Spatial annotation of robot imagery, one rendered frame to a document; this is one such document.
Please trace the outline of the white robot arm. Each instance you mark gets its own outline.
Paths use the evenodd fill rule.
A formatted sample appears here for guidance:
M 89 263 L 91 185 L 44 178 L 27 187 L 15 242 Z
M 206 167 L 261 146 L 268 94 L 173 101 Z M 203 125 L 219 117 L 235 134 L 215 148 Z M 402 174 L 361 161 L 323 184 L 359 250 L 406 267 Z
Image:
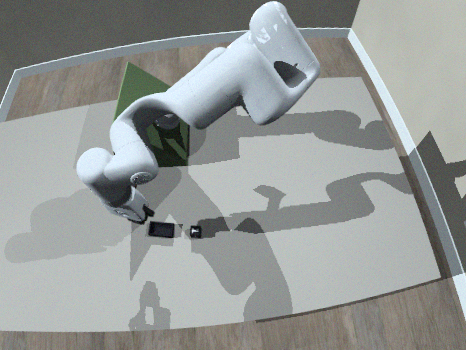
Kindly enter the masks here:
M 118 207 L 129 199 L 132 187 L 158 174 L 146 131 L 154 121 L 171 130 L 181 118 L 205 129 L 238 106 L 258 125 L 284 115 L 320 74 L 317 58 L 285 10 L 279 2 L 262 5 L 251 18 L 250 31 L 227 49 L 212 50 L 166 92 L 132 103 L 110 129 L 114 156 L 92 148 L 79 158 L 81 181 L 105 205 Z

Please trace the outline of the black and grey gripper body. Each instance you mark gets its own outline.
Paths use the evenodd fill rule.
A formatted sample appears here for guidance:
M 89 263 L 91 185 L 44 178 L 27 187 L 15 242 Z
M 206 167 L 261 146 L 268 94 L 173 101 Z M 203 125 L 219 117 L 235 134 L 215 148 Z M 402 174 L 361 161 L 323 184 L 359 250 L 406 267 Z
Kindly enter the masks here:
M 109 208 L 109 206 L 105 205 L 101 200 L 100 202 L 111 214 L 136 221 L 144 221 L 145 212 L 143 210 L 143 205 L 146 204 L 146 207 L 148 207 L 148 202 L 146 201 L 146 199 L 134 187 L 132 187 L 129 199 L 121 206 L 118 206 L 119 208 Z

